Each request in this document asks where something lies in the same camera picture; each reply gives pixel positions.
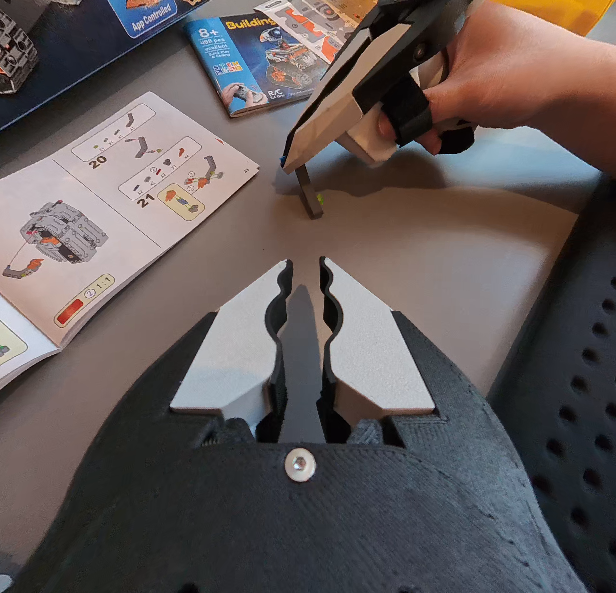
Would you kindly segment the dark grey angled building beam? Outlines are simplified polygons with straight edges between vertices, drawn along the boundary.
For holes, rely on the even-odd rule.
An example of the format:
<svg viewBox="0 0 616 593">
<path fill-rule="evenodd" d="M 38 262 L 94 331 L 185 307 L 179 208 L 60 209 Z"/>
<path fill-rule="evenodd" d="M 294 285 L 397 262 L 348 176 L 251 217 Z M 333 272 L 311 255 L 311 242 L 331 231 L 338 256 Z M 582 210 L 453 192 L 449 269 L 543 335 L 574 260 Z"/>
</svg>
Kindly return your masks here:
<svg viewBox="0 0 616 593">
<path fill-rule="evenodd" d="M 317 193 L 310 180 L 307 168 L 305 165 L 298 167 L 295 170 L 299 183 L 301 196 L 305 209 L 311 219 L 319 219 L 323 216 L 323 208 L 318 199 Z"/>
</svg>

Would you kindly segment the person's right forearm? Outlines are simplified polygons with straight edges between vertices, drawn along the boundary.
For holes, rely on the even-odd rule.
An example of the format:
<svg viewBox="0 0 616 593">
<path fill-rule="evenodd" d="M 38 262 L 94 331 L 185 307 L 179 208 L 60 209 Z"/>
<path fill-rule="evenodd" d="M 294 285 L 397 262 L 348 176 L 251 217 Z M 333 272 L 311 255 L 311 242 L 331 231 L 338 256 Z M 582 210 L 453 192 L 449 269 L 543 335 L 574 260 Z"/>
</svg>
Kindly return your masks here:
<svg viewBox="0 0 616 593">
<path fill-rule="evenodd" d="M 615 177 L 615 46 L 598 41 L 586 45 L 583 64 L 579 146 L 575 153 L 588 164 Z"/>
</svg>

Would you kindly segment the sticker sheet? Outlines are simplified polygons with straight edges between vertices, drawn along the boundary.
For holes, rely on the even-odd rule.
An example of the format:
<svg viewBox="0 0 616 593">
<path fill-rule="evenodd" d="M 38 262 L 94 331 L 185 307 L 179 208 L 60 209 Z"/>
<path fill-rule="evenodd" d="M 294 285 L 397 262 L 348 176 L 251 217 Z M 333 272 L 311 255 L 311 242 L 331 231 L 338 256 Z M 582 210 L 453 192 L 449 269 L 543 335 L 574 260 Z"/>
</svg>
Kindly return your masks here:
<svg viewBox="0 0 616 593">
<path fill-rule="evenodd" d="M 255 7 L 332 63 L 377 0 L 270 0 Z"/>
</svg>

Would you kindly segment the open instruction booklet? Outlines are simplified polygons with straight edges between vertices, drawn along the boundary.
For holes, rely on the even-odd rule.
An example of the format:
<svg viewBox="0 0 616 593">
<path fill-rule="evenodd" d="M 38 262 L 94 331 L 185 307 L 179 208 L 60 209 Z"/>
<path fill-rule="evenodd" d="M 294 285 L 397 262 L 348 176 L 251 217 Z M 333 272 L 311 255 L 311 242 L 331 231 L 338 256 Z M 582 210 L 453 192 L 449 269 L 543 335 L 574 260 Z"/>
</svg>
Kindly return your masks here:
<svg viewBox="0 0 616 593">
<path fill-rule="evenodd" d="M 1 388 L 64 349 L 258 171 L 147 92 L 1 179 Z"/>
</svg>

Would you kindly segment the black perforated panel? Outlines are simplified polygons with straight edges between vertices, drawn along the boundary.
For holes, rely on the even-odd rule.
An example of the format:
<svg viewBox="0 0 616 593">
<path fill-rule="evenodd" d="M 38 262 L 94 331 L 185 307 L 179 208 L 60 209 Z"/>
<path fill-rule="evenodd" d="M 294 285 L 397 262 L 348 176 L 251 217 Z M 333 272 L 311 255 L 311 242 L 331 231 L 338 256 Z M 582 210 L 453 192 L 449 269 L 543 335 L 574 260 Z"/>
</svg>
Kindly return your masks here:
<svg viewBox="0 0 616 593">
<path fill-rule="evenodd" d="M 489 402 L 591 592 L 615 592 L 615 180 L 589 199 Z"/>
</svg>

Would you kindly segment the person's right hand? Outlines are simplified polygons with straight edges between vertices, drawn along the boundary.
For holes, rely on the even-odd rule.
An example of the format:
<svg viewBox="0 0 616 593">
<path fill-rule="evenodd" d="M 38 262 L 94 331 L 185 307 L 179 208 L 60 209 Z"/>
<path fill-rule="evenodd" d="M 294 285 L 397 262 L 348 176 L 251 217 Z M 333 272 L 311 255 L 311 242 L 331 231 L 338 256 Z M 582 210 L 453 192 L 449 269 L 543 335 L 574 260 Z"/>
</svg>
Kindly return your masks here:
<svg viewBox="0 0 616 593">
<path fill-rule="evenodd" d="M 508 6 L 483 2 L 447 46 L 449 73 L 424 95 L 432 127 L 417 141 L 441 149 L 438 125 L 463 119 L 482 127 L 526 125 L 556 95 L 564 67 L 589 41 Z"/>
</svg>

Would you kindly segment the small blue booklet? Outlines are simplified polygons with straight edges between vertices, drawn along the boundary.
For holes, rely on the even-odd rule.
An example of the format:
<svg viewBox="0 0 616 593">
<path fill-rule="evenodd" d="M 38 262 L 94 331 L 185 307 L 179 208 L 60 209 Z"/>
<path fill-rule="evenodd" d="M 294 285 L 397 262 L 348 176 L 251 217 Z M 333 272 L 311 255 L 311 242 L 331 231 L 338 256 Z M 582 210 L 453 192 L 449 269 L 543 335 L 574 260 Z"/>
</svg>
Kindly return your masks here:
<svg viewBox="0 0 616 593">
<path fill-rule="evenodd" d="M 261 12 L 184 26 L 232 118 L 309 98 L 328 64 Z"/>
</svg>

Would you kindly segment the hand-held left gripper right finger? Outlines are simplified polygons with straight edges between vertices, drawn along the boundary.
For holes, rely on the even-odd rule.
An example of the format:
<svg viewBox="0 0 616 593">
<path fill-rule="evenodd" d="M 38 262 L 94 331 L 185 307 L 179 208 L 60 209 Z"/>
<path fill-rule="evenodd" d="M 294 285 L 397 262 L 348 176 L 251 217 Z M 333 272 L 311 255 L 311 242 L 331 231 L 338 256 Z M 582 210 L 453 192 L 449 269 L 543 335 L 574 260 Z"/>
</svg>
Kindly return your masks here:
<svg viewBox="0 0 616 593">
<path fill-rule="evenodd" d="M 330 258 L 320 258 L 325 345 L 319 416 L 325 436 L 361 420 L 426 415 L 435 403 L 392 309 Z"/>
</svg>

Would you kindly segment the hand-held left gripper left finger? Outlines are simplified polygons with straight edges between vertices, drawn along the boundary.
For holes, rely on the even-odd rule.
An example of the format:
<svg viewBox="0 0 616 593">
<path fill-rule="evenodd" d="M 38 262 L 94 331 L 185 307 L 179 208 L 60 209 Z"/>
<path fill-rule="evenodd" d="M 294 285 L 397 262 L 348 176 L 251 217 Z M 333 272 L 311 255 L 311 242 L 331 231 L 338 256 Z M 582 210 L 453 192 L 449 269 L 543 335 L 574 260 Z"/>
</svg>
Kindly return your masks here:
<svg viewBox="0 0 616 593">
<path fill-rule="evenodd" d="M 172 411 L 243 419 L 258 441 L 278 441 L 287 388 L 277 334 L 292 277 L 292 261 L 283 260 L 220 307 Z"/>
</svg>

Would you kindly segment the blue robot kit box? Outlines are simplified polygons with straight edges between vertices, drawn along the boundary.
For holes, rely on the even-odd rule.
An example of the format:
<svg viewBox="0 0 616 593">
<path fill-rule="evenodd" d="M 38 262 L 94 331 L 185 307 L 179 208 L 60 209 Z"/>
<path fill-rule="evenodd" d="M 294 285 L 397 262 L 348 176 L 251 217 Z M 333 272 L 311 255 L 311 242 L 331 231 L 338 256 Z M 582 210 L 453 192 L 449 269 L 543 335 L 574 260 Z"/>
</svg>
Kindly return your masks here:
<svg viewBox="0 0 616 593">
<path fill-rule="evenodd" d="M 1 0 L 1 129 L 209 0 Z"/>
</svg>

